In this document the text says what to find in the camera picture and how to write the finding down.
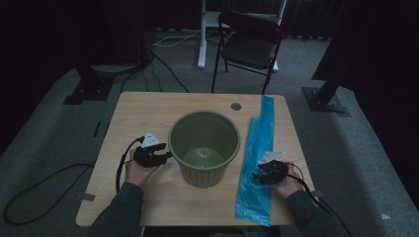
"wooden table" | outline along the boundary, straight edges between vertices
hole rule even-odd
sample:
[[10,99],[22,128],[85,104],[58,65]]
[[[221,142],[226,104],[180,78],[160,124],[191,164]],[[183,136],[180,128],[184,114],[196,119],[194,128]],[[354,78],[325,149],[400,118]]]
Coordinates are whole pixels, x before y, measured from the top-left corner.
[[[275,99],[274,151],[285,151],[282,160],[293,161],[298,165],[308,186],[313,189],[287,102],[282,96],[271,97]],[[233,103],[240,104],[241,110],[233,110]],[[77,223],[90,226],[114,198],[115,175],[121,156],[134,139],[151,131],[162,142],[167,143],[170,127],[180,116],[195,110],[213,110],[235,122],[242,144],[221,182],[208,189],[194,188],[184,181],[177,162],[170,158],[153,174],[144,188],[141,225],[254,225],[235,218],[234,209],[249,120],[259,116],[261,104],[260,95],[143,92],[121,94],[86,191],[86,194],[95,196],[95,199],[82,201]],[[293,216],[284,200],[273,192],[272,225],[286,224],[293,224]]]

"black chair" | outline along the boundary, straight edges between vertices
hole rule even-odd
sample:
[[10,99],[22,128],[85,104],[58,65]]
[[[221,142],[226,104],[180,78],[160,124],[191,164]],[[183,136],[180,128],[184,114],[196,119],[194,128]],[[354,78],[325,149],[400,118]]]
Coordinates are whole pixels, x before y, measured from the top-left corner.
[[276,22],[249,14],[226,11],[218,16],[220,40],[216,53],[211,92],[215,86],[219,57],[227,65],[266,76],[262,94],[265,94],[282,40],[282,31]]

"bucket rim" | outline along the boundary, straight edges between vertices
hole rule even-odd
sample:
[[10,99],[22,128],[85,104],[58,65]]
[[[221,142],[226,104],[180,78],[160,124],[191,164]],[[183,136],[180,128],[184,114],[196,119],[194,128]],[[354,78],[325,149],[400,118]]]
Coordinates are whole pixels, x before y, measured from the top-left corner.
[[[196,167],[196,166],[190,165],[190,164],[186,163],[185,161],[183,161],[181,158],[179,158],[178,155],[174,151],[172,151],[173,145],[172,145],[171,137],[172,137],[173,128],[175,127],[175,124],[177,124],[180,120],[184,119],[187,116],[190,116],[190,115],[193,115],[193,114],[200,114],[200,113],[215,114],[217,116],[220,116],[220,117],[226,119],[232,125],[232,127],[234,128],[233,132],[237,135],[237,145],[236,145],[234,151],[231,153],[230,157],[228,157],[224,162],[222,162],[221,164],[218,164],[216,166],[202,168],[202,167]],[[233,122],[233,120],[231,120],[231,118],[227,117],[226,115],[224,115],[220,112],[216,112],[216,111],[212,111],[212,110],[196,110],[196,111],[188,112],[188,113],[180,116],[178,119],[176,119],[176,121],[173,123],[173,125],[171,126],[170,131],[169,131],[168,145],[169,145],[169,150],[173,155],[173,158],[175,158],[175,160],[179,164],[181,164],[183,166],[186,166],[186,167],[188,167],[192,170],[195,170],[195,171],[213,171],[213,170],[217,170],[221,167],[224,167],[224,166],[228,165],[237,156],[237,153],[240,150],[240,145],[241,145],[240,131],[238,130],[238,127]]]

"gray carpet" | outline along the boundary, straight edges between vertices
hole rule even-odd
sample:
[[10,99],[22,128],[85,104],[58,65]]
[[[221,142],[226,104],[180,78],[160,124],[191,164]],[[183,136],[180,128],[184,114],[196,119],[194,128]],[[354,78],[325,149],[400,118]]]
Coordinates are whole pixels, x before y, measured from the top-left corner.
[[[161,33],[160,37],[167,34],[184,36],[189,33]],[[340,214],[354,236],[418,236],[418,211],[354,94],[343,88],[337,92],[350,118],[311,112],[308,107],[301,87],[322,85],[310,78],[328,43],[320,39],[284,39],[278,56],[280,71],[274,74],[266,94],[279,94],[287,99],[314,185],[326,193],[325,200]],[[198,48],[197,40],[186,40],[153,50],[191,92],[209,93],[216,47],[209,42],[205,69],[197,68]],[[96,68],[120,71],[126,67],[101,65]],[[135,74],[126,81],[125,91],[160,91],[160,82],[163,92],[184,92],[156,58],[143,75],[148,83],[140,73]],[[259,94],[262,90],[264,79],[256,74],[233,68],[225,73],[219,68],[218,75],[217,93]],[[57,80],[0,159],[2,212],[7,200],[17,192],[62,167],[90,163],[97,158],[125,79],[126,75],[117,78],[106,102],[84,102],[81,106],[62,105],[78,83],[75,70]],[[15,220],[36,217],[82,170],[65,171],[20,198],[10,209],[11,217]],[[42,219],[24,226],[11,226],[2,220],[0,236],[83,236],[86,229],[75,223],[80,206],[76,197],[85,191],[90,175],[91,171],[87,172]],[[281,229],[283,236],[300,236],[293,226]]]

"gray sleeve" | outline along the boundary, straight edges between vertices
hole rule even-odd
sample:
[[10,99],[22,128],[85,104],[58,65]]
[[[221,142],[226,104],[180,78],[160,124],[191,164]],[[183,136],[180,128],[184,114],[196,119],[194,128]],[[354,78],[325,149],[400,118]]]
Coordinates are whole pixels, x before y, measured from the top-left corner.
[[286,199],[296,228],[304,236],[341,236],[332,215],[314,205],[305,191],[298,191]]
[[124,183],[118,194],[89,228],[87,236],[138,236],[142,189]]

